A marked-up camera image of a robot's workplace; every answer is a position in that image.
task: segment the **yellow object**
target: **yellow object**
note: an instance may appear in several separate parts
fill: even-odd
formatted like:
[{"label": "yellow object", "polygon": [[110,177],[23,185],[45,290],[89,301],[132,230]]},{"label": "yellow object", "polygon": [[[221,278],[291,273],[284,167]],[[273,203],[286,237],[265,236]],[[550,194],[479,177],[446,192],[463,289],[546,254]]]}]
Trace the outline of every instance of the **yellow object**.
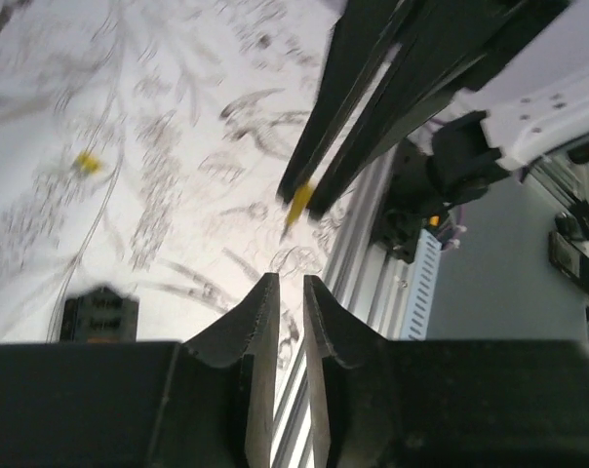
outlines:
[{"label": "yellow object", "polygon": [[94,174],[101,170],[103,163],[91,151],[81,151],[73,165],[84,174]]},{"label": "yellow object", "polygon": [[282,238],[286,236],[293,224],[295,224],[301,217],[303,210],[305,210],[305,207],[307,207],[307,204],[312,198],[313,193],[314,187],[310,185],[309,182],[301,185],[296,190],[293,196],[291,208],[286,215],[286,225],[284,226],[284,234],[282,235]]}]

